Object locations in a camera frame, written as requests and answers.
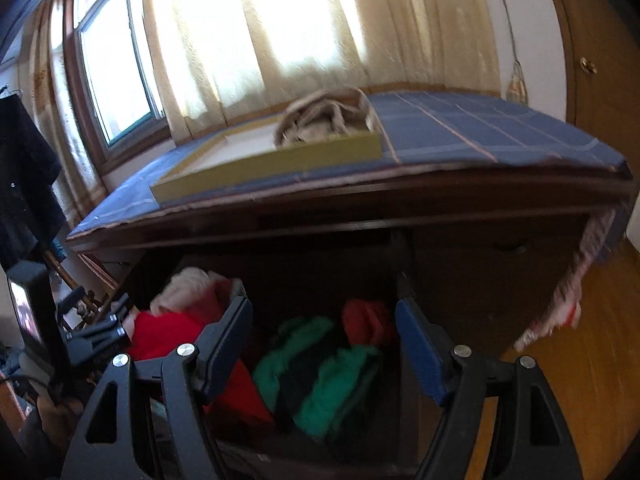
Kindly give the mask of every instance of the wooden door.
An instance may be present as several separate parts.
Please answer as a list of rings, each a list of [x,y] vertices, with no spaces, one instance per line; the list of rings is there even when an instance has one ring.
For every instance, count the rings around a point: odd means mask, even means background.
[[[574,101],[576,126],[623,153],[638,177],[640,47],[607,0],[554,3],[568,51],[567,120],[574,122]],[[580,65],[582,58],[586,66]]]

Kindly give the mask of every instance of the hand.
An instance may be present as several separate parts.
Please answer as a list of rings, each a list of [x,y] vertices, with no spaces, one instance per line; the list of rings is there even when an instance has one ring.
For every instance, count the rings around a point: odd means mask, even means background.
[[[49,394],[44,393],[38,396],[37,405],[42,430],[64,456],[84,410],[82,402],[78,399],[64,399],[64,402],[55,406]]]

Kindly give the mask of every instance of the floor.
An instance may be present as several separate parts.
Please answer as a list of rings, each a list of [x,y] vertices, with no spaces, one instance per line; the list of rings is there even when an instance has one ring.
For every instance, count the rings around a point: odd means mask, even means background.
[[[531,345],[564,412],[585,480],[602,480],[640,428],[640,255],[625,241],[583,283],[577,330]],[[503,359],[513,361],[507,351]],[[466,480],[482,478],[495,415],[488,400]]]

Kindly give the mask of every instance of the door knob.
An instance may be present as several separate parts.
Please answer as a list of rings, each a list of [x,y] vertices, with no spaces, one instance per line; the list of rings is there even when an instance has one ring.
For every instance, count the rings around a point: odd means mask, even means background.
[[[598,69],[593,61],[587,60],[585,57],[580,58],[580,68],[585,74],[597,74]]]

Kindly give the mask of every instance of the silver bolt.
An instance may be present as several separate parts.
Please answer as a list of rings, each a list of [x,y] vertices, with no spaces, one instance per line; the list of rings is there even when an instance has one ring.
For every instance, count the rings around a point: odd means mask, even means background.
[[[113,358],[113,365],[120,368],[129,362],[129,356],[126,354],[118,354]]]
[[[467,345],[456,345],[453,349],[453,353],[458,357],[469,357],[471,355],[471,348]]]
[[[522,366],[524,366],[525,368],[535,368],[536,367],[536,360],[529,356],[529,355],[523,355],[520,358],[520,364]]]
[[[196,347],[193,346],[191,343],[182,343],[180,346],[178,346],[177,352],[178,352],[178,355],[185,357],[187,355],[193,354],[195,349]]]

